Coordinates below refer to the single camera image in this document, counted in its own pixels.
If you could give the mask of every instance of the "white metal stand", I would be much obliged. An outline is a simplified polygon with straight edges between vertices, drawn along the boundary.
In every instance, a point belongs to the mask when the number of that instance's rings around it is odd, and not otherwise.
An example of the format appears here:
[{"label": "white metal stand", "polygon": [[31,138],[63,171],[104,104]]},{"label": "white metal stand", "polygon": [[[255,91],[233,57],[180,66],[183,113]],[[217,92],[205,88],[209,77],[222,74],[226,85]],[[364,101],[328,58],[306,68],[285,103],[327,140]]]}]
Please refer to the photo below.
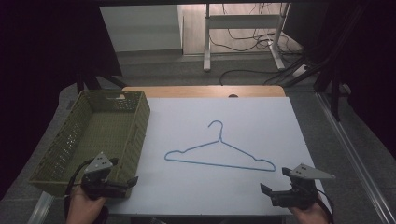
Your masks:
[{"label": "white metal stand", "polygon": [[285,23],[289,4],[285,5],[279,15],[215,15],[210,16],[210,4],[205,7],[205,51],[204,70],[210,71],[210,29],[276,29],[274,41],[269,41],[268,45],[274,57],[278,70],[284,70],[285,65],[279,56],[277,43],[280,33]]}]

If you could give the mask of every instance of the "white wall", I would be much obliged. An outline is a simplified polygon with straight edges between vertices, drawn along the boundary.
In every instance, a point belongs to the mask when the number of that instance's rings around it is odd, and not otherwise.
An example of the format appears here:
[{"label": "white wall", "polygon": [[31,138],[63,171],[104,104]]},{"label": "white wall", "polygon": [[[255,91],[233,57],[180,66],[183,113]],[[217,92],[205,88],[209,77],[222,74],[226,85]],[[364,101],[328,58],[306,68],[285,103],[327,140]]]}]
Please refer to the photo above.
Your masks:
[{"label": "white wall", "polygon": [[116,52],[181,49],[177,6],[100,9]]}]

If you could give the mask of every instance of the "person's right hand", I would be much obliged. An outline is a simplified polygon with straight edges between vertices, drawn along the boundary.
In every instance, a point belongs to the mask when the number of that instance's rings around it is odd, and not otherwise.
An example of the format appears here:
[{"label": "person's right hand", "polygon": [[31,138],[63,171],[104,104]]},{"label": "person's right hand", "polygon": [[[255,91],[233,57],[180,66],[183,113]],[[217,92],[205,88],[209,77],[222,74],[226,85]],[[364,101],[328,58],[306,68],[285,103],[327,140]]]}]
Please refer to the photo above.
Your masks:
[{"label": "person's right hand", "polygon": [[326,213],[317,203],[314,203],[306,210],[296,207],[291,207],[289,210],[294,214],[300,224],[329,224]]}]

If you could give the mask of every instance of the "plastic storage basket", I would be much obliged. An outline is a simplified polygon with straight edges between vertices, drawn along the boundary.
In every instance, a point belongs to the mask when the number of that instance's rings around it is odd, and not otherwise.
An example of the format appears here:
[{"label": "plastic storage basket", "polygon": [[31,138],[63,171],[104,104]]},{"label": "plastic storage basket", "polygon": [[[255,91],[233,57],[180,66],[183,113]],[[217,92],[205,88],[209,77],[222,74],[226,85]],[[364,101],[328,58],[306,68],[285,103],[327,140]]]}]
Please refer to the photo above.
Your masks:
[{"label": "plastic storage basket", "polygon": [[64,196],[78,166],[100,152],[119,158],[108,179],[126,183],[135,176],[149,113],[142,91],[82,91],[29,183]]}]

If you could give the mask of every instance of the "blue hanger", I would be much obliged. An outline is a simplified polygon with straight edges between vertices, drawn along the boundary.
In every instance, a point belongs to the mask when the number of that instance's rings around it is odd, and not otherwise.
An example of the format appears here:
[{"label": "blue hanger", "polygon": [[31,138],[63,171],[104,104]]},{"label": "blue hanger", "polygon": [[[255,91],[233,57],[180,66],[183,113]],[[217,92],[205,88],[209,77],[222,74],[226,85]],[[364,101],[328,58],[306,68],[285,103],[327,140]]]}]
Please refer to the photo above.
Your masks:
[{"label": "blue hanger", "polygon": [[[247,170],[268,171],[268,172],[274,172],[274,171],[276,170],[276,167],[275,167],[275,165],[274,165],[272,162],[267,161],[267,160],[265,160],[265,159],[256,159],[254,156],[248,154],[246,151],[244,151],[244,150],[242,150],[242,149],[239,149],[239,148],[237,148],[237,147],[234,147],[234,146],[232,146],[232,145],[230,145],[230,144],[224,142],[224,141],[222,140],[223,123],[222,123],[221,121],[219,121],[219,120],[213,120],[213,121],[209,124],[209,126],[207,126],[207,127],[210,128],[210,126],[211,126],[213,123],[215,123],[215,122],[221,124],[221,129],[220,129],[220,133],[219,133],[219,139],[218,139],[217,141],[209,142],[209,143],[206,143],[206,144],[202,144],[202,145],[199,145],[199,146],[197,146],[197,147],[190,147],[190,148],[187,148],[187,149],[184,150],[184,151],[180,151],[180,150],[169,151],[169,152],[167,152],[167,153],[165,154],[165,156],[164,156],[165,160],[166,160],[166,161],[179,161],[179,162],[186,162],[186,163],[194,163],[194,164],[201,164],[201,165],[213,165],[213,166],[222,166],[222,167],[232,167],[232,168],[247,169]],[[186,152],[188,152],[188,151],[190,151],[190,150],[193,150],[193,149],[196,149],[196,148],[198,148],[198,147],[206,147],[206,146],[209,146],[209,145],[218,143],[218,142],[221,142],[222,144],[224,144],[224,145],[226,145],[226,146],[228,146],[228,147],[231,147],[231,148],[233,148],[233,149],[235,149],[235,150],[237,150],[237,151],[239,151],[239,152],[242,152],[242,153],[245,154],[245,155],[248,155],[248,156],[251,157],[254,161],[265,161],[265,162],[271,164],[271,165],[273,166],[273,169],[260,169],[260,168],[246,167],[246,166],[226,165],[226,164],[217,164],[217,163],[201,162],[201,161],[182,161],[182,160],[176,160],[176,159],[169,159],[169,158],[167,158],[167,156],[170,155],[170,154],[172,154],[172,153],[186,153]]]}]

